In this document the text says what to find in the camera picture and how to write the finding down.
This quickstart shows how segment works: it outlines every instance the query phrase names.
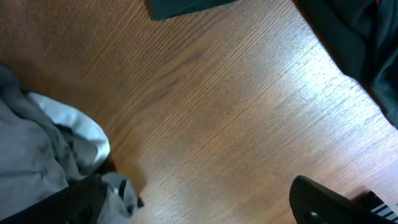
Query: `wooden surface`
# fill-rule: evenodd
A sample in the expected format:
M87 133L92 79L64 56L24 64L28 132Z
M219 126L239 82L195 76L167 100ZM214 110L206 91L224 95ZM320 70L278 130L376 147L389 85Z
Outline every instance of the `wooden surface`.
M24 88L107 132L132 223L294 223L296 175L398 201L397 131L289 0L160 22L142 0L7 0L0 37Z

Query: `black object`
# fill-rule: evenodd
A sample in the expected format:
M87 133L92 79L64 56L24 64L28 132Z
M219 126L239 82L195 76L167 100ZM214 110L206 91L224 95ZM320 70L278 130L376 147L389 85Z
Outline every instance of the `black object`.
M294 0L340 70L398 128L398 1Z
M149 0L154 20L167 19L227 4L235 0Z
M289 202L298 224L394 223L304 176L294 179Z
M106 191L100 176L87 177L0 223L94 224L101 213Z

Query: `dark green cloth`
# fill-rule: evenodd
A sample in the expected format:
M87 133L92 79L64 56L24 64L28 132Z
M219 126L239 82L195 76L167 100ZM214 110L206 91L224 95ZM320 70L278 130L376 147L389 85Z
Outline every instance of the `dark green cloth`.
M167 19L227 4L235 0L149 0L154 20Z
M296 0L340 70L398 128L398 0Z

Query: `clothing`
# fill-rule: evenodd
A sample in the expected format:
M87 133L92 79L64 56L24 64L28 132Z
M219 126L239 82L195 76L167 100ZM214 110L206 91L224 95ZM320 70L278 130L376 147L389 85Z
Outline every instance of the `clothing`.
M398 128L398 1L296 0L340 70Z
M17 77L0 65L0 153L2 220L92 174L107 158L109 142L81 111L23 94ZM130 182L116 173L102 181L107 193L98 223L128 223L138 203Z
M154 20L210 9L235 0L149 0Z

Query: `gray fabric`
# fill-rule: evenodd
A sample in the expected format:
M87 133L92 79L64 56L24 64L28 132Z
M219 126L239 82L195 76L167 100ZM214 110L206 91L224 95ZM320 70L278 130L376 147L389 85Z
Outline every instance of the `gray fabric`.
M92 173L90 164L96 153L97 148L89 141L60 131L20 91L18 79L0 65L0 220ZM128 212L127 208L137 207L128 181L127 192L121 195L130 200L115 191L121 180L116 173L104 176L109 190L101 219L106 223L127 223L135 210Z

